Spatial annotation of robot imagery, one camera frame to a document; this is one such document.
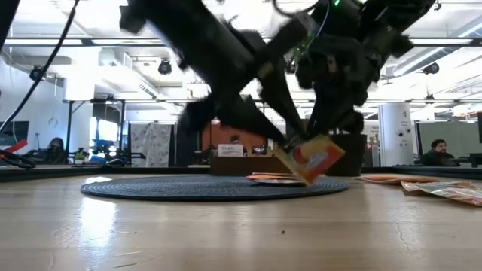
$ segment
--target round rug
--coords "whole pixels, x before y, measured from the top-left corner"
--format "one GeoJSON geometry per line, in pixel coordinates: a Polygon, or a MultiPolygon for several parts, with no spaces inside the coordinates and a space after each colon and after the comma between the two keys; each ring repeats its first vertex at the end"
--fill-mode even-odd
{"type": "Polygon", "coordinates": [[[334,178],[320,178],[308,187],[256,184],[244,177],[160,176],[125,178],[84,184],[81,192],[120,199],[159,201],[240,201],[321,196],[348,189],[334,178]]]}

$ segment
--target air duct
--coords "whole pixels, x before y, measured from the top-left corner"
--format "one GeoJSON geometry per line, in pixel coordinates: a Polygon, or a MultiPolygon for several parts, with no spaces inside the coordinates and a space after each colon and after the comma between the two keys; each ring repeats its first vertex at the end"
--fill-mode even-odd
{"type": "MultiPolygon", "coordinates": [[[[482,38],[482,16],[471,21],[467,25],[453,32],[448,38],[482,38]]],[[[439,47],[428,48],[412,56],[407,61],[397,65],[393,71],[394,77],[400,77],[419,71],[426,66],[442,59],[458,50],[461,47],[439,47]]]]}

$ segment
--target table surface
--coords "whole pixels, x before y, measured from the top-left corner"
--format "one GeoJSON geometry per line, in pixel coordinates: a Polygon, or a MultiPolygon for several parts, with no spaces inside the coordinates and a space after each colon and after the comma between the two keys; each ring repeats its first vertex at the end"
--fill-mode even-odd
{"type": "Polygon", "coordinates": [[[132,175],[0,184],[2,271],[480,270],[482,211],[350,181],[328,196],[142,202],[82,195],[132,175]]]}

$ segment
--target orange card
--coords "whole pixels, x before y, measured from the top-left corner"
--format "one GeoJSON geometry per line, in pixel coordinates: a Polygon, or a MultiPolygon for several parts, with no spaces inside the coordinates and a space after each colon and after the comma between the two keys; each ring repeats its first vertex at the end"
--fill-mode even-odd
{"type": "Polygon", "coordinates": [[[281,148],[275,148],[278,159],[306,184],[313,184],[316,177],[325,173],[344,154],[344,150],[324,135],[298,145],[289,154],[281,148]]]}

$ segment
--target orange wall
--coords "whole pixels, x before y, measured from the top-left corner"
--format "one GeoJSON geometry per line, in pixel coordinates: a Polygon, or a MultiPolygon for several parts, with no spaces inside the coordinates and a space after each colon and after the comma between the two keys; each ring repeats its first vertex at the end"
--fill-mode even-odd
{"type": "Polygon", "coordinates": [[[265,144],[264,139],[259,135],[244,132],[229,126],[211,124],[211,129],[207,126],[203,131],[203,150],[209,147],[209,144],[217,146],[219,144],[230,144],[231,136],[238,135],[241,138],[241,144],[244,148],[259,147],[265,144]]]}

